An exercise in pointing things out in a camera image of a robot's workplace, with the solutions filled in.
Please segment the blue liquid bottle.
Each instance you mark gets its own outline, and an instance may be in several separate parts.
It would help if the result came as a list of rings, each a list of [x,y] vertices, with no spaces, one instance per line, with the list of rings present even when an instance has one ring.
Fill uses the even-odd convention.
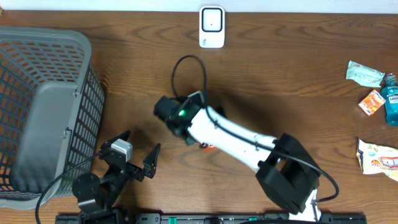
[[[384,81],[385,87],[381,90],[381,95],[386,100],[386,121],[390,126],[397,126],[397,77],[390,73]]]

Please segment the orange tissue pack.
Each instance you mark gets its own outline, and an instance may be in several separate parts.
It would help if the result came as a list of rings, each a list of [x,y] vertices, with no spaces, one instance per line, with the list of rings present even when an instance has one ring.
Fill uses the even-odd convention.
[[[374,114],[381,106],[384,105],[386,100],[382,95],[372,90],[363,100],[358,103],[358,106],[368,115]]]

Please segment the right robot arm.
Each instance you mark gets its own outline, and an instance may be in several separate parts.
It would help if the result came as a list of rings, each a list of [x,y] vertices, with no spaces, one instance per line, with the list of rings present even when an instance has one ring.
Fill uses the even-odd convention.
[[[214,146],[247,165],[267,197],[287,211],[289,219],[321,219],[316,202],[319,166],[294,137],[250,131],[206,106],[199,91],[178,100],[163,96],[154,106],[154,115],[187,145]]]

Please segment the yellow snack package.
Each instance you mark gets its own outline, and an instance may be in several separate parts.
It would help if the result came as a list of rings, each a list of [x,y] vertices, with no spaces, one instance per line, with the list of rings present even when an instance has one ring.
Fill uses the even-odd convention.
[[[356,156],[363,174],[383,173],[390,179],[397,181],[397,149],[358,139]]]

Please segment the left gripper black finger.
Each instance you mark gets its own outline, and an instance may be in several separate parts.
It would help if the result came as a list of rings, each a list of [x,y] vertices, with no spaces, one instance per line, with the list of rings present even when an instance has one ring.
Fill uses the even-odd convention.
[[[102,149],[107,149],[107,148],[111,147],[112,143],[117,141],[118,139],[122,139],[123,141],[127,141],[128,138],[129,138],[130,133],[131,133],[131,131],[127,130],[127,131],[121,133],[119,136],[116,136],[116,137],[114,137],[114,138],[112,138],[110,140],[105,141],[102,144]]]
[[[146,173],[156,173],[157,160],[160,152],[161,144],[155,145],[153,150],[143,160],[144,170]]]

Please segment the teal wet wipes pack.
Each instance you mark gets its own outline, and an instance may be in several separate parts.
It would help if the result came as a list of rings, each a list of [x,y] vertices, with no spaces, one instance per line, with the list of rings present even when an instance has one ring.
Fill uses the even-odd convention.
[[[353,80],[361,86],[380,88],[385,73],[373,68],[349,61],[346,71],[346,79]]]

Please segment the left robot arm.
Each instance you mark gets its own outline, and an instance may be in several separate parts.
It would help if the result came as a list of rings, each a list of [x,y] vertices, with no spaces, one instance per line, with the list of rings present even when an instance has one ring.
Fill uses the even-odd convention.
[[[81,210],[78,223],[132,222],[127,210],[113,204],[130,180],[141,182],[146,177],[151,179],[155,176],[161,144],[156,144],[143,160],[143,167],[135,166],[129,162],[133,154],[133,145],[127,142],[130,133],[125,131],[100,147],[99,158],[109,165],[104,176],[89,172],[73,182],[72,192]]]

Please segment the red chocolate bar wrapper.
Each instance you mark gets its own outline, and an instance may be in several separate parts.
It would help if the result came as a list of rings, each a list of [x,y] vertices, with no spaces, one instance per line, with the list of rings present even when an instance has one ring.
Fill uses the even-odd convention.
[[[211,144],[207,144],[207,143],[201,143],[200,144],[200,149],[202,151],[209,151],[209,150],[215,149],[215,146],[211,145]]]

